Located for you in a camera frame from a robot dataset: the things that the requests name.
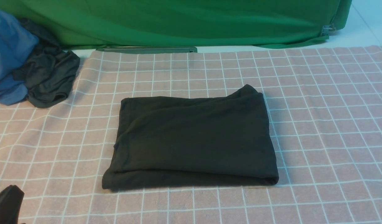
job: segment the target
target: pile of clothes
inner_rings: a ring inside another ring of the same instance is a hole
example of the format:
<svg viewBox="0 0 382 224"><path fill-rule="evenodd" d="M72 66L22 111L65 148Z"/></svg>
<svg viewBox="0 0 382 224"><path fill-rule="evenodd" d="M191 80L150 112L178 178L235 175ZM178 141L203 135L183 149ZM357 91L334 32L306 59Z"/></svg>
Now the pile of clothes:
<svg viewBox="0 0 382 224"><path fill-rule="evenodd" d="M0 103L48 108L68 98L80 58L45 28L0 10Z"/></svg>

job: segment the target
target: green fabric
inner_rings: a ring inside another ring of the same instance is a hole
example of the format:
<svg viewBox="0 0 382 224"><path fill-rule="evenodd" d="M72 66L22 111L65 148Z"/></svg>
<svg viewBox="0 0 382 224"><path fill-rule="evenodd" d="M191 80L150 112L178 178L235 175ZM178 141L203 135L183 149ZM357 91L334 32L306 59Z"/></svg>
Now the green fabric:
<svg viewBox="0 0 382 224"><path fill-rule="evenodd" d="M64 47L101 45L269 48L322 43L322 26L350 0L0 0L47 27Z"/></svg>

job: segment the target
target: white floor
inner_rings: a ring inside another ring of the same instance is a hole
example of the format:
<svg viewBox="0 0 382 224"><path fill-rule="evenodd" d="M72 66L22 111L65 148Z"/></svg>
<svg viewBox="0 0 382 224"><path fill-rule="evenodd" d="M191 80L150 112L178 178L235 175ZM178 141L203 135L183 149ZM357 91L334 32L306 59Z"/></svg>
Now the white floor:
<svg viewBox="0 0 382 224"><path fill-rule="evenodd" d="M305 48L365 47L382 45L382 0L353 0L346 27L337 31L324 44ZM258 51L266 48L255 46L198 47L199 53ZM89 57L93 50L77 50L79 57Z"/></svg>

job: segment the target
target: fabric fold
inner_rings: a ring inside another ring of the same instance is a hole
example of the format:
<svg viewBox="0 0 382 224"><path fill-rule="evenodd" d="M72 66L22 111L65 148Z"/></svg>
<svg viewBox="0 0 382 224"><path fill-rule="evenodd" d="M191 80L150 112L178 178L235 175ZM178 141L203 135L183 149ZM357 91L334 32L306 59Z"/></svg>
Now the fabric fold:
<svg viewBox="0 0 382 224"><path fill-rule="evenodd" d="M104 189L274 185L264 98L246 85L220 98L125 98Z"/></svg>

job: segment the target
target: metal clip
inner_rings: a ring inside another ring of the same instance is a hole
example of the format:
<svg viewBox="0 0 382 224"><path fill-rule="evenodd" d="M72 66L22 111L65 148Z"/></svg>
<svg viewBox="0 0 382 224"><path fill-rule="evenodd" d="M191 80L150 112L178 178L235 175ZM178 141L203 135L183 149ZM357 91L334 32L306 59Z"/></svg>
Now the metal clip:
<svg viewBox="0 0 382 224"><path fill-rule="evenodd" d="M334 26L334 24L325 25L322 27L322 33L320 35L326 36L329 34L333 34L334 32L336 32L336 27Z"/></svg>

